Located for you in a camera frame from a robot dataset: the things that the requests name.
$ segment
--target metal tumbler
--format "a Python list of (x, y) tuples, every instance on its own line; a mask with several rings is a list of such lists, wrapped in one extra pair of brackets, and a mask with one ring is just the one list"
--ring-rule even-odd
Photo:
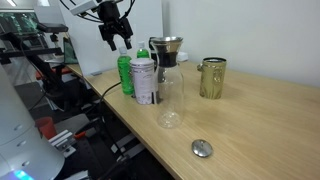
[(198, 65), (201, 71), (200, 96), (208, 99), (219, 99), (222, 94), (224, 73), (227, 60), (219, 57), (204, 58)]

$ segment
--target black cable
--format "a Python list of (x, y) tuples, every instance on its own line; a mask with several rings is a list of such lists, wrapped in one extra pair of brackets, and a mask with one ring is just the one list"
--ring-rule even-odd
[(130, 14), (131, 8), (133, 6), (133, 4), (136, 2), (136, 0), (130, 0), (130, 7), (129, 9), (124, 13), (124, 15), (120, 18), (120, 21), (122, 21), (122, 19), (128, 17), (128, 15)]
[[(61, 4), (67, 9), (67, 10), (70, 10), (68, 8), (68, 6), (62, 1), (60, 0)], [(77, 15), (78, 17), (82, 18), (82, 19), (85, 19), (85, 20), (88, 20), (88, 21), (92, 21), (92, 22), (97, 22), (97, 23), (102, 23), (102, 21), (96, 21), (96, 20), (93, 20), (93, 19), (89, 19), (89, 18), (86, 18), (86, 17), (82, 17), (80, 15)]]
[(42, 94), (41, 98), (40, 98), (36, 103), (34, 103), (34, 105), (33, 105), (31, 108), (29, 108), (28, 111), (31, 111), (34, 107), (36, 107), (36, 106), (40, 103), (40, 101), (43, 99), (43, 97), (46, 96), (46, 94), (47, 94), (47, 93), (44, 92), (44, 93)]
[(99, 110), (100, 110), (100, 112), (102, 111), (101, 103), (102, 103), (102, 101), (103, 101), (104, 96), (105, 96), (112, 88), (118, 86), (119, 84), (121, 84), (121, 82), (118, 82), (118, 83), (114, 84), (113, 86), (109, 87), (109, 88), (101, 95), (100, 100), (99, 100), (99, 103), (98, 103), (98, 104), (99, 104)]
[[(74, 1), (72, 1), (72, 0), (70, 0), (70, 2), (73, 4), (73, 5), (77, 5)], [(87, 15), (88, 16), (90, 16), (90, 17), (92, 17), (92, 18), (95, 18), (95, 19), (98, 19), (98, 20), (100, 20), (98, 17), (96, 17), (96, 16), (93, 16), (93, 15), (91, 15), (91, 14), (89, 14), (89, 13), (87, 13)]]
[(116, 148), (119, 150), (119, 152), (121, 153), (122, 156), (124, 156), (123, 152), (121, 151), (120, 147), (118, 146), (117, 142), (114, 140), (114, 138), (112, 137), (112, 135), (110, 134), (109, 130), (108, 130), (108, 127), (107, 127), (107, 124), (106, 122), (104, 121), (104, 118), (103, 118), (103, 114), (102, 114), (102, 101), (103, 101), (103, 98), (104, 96), (114, 87), (118, 86), (119, 84), (121, 84), (121, 82), (118, 82), (116, 84), (114, 84), (113, 86), (109, 87), (100, 97), (100, 100), (99, 100), (99, 111), (101, 113), (100, 115), (100, 119), (102, 120), (103, 124), (105, 125), (105, 129), (106, 129), (106, 133), (107, 135), (109, 136), (109, 138), (111, 139), (112, 143), (116, 146)]
[(90, 109), (88, 109), (86, 112), (84, 112), (84, 114), (89, 113), (90, 111), (92, 111), (94, 108), (96, 108), (99, 105), (99, 110), (101, 111), (101, 102), (103, 100), (103, 97), (114, 87), (118, 86), (119, 84), (121, 84), (121, 82), (114, 84), (113, 86), (109, 87), (100, 97), (99, 102), (95, 105), (93, 105)]
[[(23, 54), (24, 57), (27, 59), (27, 61), (35, 68), (35, 70), (39, 72), (39, 75), (40, 75), (41, 79), (43, 79), (43, 76), (42, 76), (41, 72), (39, 71), (39, 69), (38, 69), (32, 62), (30, 62), (30, 60), (29, 60), (29, 59), (27, 58), (27, 56), (26, 56), (26, 53), (24, 52), (24, 49), (23, 49), (23, 47), (22, 47), (23, 38), (21, 38), (20, 41), (21, 41), (21, 42), (20, 42), (20, 49), (21, 49), (22, 54)], [(43, 97), (44, 97), (46, 94), (47, 94), (47, 93), (44, 91), (44, 93), (42, 94), (42, 96), (40, 97), (40, 99), (39, 99), (36, 103), (34, 103), (34, 105), (33, 105), (31, 108), (29, 108), (28, 111), (31, 111), (34, 107), (36, 107), (36, 106), (40, 103), (40, 101), (43, 99)]]

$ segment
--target white robot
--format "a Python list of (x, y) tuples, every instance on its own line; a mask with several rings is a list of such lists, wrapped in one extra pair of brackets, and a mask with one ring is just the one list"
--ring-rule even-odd
[[(103, 40), (115, 50), (113, 36), (119, 34), (130, 49), (133, 32), (126, 18), (129, 13), (120, 18), (116, 5), (120, 1), (86, 0), (70, 11), (83, 16), (87, 10), (96, 9), (103, 23), (99, 25)], [(0, 84), (0, 180), (54, 179), (63, 167), (63, 154), (41, 136), (1, 66)]]
[(53, 179), (64, 156), (42, 138), (0, 66), (0, 179)]

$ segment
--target wooden table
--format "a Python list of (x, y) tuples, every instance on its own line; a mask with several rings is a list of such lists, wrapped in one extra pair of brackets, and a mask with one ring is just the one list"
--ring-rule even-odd
[[(219, 100), (199, 96), (196, 64), (180, 65), (185, 117), (176, 129), (157, 125), (157, 105), (139, 105), (121, 87), (105, 102), (176, 179), (320, 179), (320, 89), (227, 70)], [(85, 77), (99, 94), (117, 70)], [(195, 139), (214, 154), (191, 151)]]

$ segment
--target metal lid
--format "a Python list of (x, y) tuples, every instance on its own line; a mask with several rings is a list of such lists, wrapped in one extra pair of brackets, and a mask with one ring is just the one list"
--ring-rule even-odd
[(213, 152), (211, 145), (202, 139), (193, 141), (191, 148), (194, 154), (203, 158), (210, 156)]

